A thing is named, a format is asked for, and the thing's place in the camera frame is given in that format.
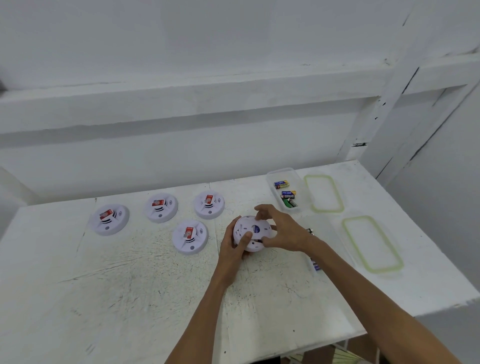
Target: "forearm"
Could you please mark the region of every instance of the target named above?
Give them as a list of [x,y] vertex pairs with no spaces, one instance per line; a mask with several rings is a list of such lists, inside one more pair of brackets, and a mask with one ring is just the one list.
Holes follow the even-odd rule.
[[313,258],[348,302],[380,350],[396,363],[460,363],[420,322],[402,310],[325,242],[311,237],[304,253]]
[[190,323],[165,364],[211,364],[216,322],[226,287],[212,278]]

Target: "white smoke detector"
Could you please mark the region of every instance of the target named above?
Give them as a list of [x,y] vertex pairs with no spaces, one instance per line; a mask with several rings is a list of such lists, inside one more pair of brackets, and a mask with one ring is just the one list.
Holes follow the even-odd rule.
[[221,215],[225,208],[225,199],[218,192],[210,190],[198,194],[193,205],[199,217],[209,220]]
[[208,230],[197,220],[185,220],[173,231],[172,240],[180,253],[197,254],[207,244]]
[[255,216],[243,216],[238,219],[233,228],[233,242],[238,245],[241,237],[247,232],[252,232],[252,239],[245,249],[247,252],[258,252],[264,248],[262,238],[272,237],[272,227],[267,220],[255,220]]
[[175,216],[179,209],[177,199],[170,194],[156,194],[148,199],[144,213],[152,222],[165,222]]
[[130,213],[126,206],[104,205],[90,215],[88,227],[98,235],[113,235],[127,225]]

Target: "tabletop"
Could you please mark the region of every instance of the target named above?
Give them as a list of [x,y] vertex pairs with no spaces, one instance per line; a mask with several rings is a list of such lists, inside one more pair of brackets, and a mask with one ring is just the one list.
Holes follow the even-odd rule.
[[[400,273],[356,269],[411,315],[480,297],[359,162],[297,173],[333,177],[346,207],[325,214],[336,229],[355,211],[394,237],[405,264]],[[209,189],[224,196],[225,210],[201,220],[209,231],[205,248],[182,255],[171,233],[182,220],[199,219],[193,198]],[[176,196],[179,210],[155,224],[143,207],[159,191]],[[114,235],[96,235],[86,227],[89,215],[111,203],[127,206],[130,220]],[[278,207],[265,176],[20,208],[0,242],[0,361],[164,362],[206,290],[226,226],[253,215],[259,203]],[[303,253],[281,249],[264,249],[242,263],[217,322],[214,363],[250,363],[365,332],[327,276],[307,263]]]

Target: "hand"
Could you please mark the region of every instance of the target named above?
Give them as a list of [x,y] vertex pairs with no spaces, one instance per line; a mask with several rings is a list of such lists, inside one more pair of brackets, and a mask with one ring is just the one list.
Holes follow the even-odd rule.
[[225,230],[225,236],[220,244],[220,252],[218,253],[218,263],[212,277],[212,281],[218,281],[224,288],[227,288],[234,282],[245,248],[252,239],[252,232],[248,231],[242,236],[238,246],[233,243],[233,228],[240,217],[233,219],[230,225],[227,226],[227,230]]
[[307,241],[311,235],[300,226],[289,214],[278,211],[273,205],[255,206],[258,211],[255,220],[267,220],[272,218],[276,225],[272,225],[273,230],[277,230],[274,238],[262,238],[265,247],[275,247],[290,250],[293,252],[304,251]]

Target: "person's left hand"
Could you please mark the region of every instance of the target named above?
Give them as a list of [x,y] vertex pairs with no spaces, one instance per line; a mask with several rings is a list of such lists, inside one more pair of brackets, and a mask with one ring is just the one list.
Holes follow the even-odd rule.
[[218,263],[212,277],[212,280],[218,280],[224,288],[231,285],[235,280],[245,248],[252,239],[252,233],[248,231],[242,236],[238,246],[233,243],[233,228],[240,217],[234,218],[225,230],[225,236],[218,253]]

